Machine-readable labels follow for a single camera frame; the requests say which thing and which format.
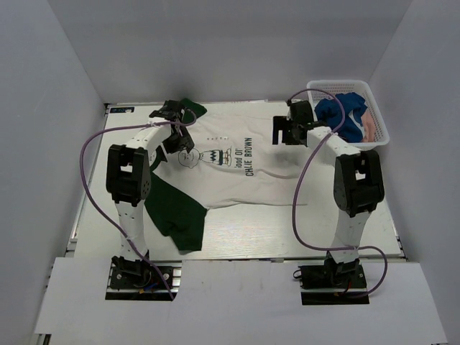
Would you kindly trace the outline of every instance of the plastic basket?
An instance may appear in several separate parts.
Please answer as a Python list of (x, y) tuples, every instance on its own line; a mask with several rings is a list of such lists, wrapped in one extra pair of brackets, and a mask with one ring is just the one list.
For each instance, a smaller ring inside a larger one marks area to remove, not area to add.
[[(374, 142), (354, 142), (351, 143), (352, 145), (360, 148), (361, 150), (371, 150), (376, 146), (386, 145), (390, 141), (390, 136), (388, 135), (387, 127), (383, 122), (377, 102), (371, 92), (371, 88), (366, 82), (361, 80), (312, 80), (307, 84), (307, 88), (320, 88), (321, 90), (328, 91), (334, 95), (337, 93), (356, 92), (360, 96), (364, 97), (376, 126)], [(308, 92), (308, 100), (310, 101), (313, 109), (323, 98), (330, 97), (327, 97), (324, 93), (317, 91)]]

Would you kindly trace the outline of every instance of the wall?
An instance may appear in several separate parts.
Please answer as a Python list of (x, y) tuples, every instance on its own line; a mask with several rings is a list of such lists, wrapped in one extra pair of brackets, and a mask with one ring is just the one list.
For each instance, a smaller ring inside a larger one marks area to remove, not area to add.
[(49, 0), (104, 102), (283, 99), (369, 80), (410, 0)]
[(2, 1), (0, 26), (0, 342), (15, 345), (65, 252), (79, 148), (103, 126), (104, 105), (45, 0)]
[(415, 0), (370, 81), (390, 133), (390, 208), (450, 344), (460, 344), (459, 23), (460, 2)]

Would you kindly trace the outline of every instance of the green fabric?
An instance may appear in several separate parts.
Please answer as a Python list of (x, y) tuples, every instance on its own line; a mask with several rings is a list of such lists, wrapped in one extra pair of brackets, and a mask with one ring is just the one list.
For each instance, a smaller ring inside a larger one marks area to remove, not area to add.
[[(197, 118), (207, 112), (204, 106), (193, 103), (188, 98), (180, 102), (192, 109)], [(192, 120), (193, 115), (186, 111), (183, 122), (189, 123)], [(154, 170), (160, 162), (157, 157), (150, 167), (152, 189), (145, 200), (145, 208), (162, 235), (170, 236), (180, 251), (201, 250), (204, 218), (208, 210), (198, 201), (156, 176)]]

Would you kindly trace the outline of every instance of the cartoon character print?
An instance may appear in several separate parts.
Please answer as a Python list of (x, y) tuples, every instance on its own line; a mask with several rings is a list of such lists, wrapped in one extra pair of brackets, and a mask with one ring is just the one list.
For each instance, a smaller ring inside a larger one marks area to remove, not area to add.
[(183, 150), (179, 152), (178, 159), (182, 166), (190, 169), (193, 169), (199, 161), (229, 167), (231, 165), (231, 147), (226, 151), (222, 149), (210, 149), (204, 152), (199, 152), (197, 149), (192, 149), (190, 152)]

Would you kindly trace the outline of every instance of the blue clothing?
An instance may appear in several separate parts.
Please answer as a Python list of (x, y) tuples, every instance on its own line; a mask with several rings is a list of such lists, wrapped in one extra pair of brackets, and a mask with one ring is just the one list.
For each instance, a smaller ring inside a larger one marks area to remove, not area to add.
[[(338, 93), (336, 97), (345, 110), (345, 122), (337, 133), (347, 142), (361, 142), (363, 138), (362, 131), (356, 126), (349, 114), (352, 112), (354, 120), (362, 127), (361, 116), (367, 109), (364, 104), (365, 99), (355, 92)], [(315, 113), (319, 121), (326, 122), (332, 129), (337, 127), (342, 120), (340, 107), (333, 99), (321, 99), (315, 107)]]

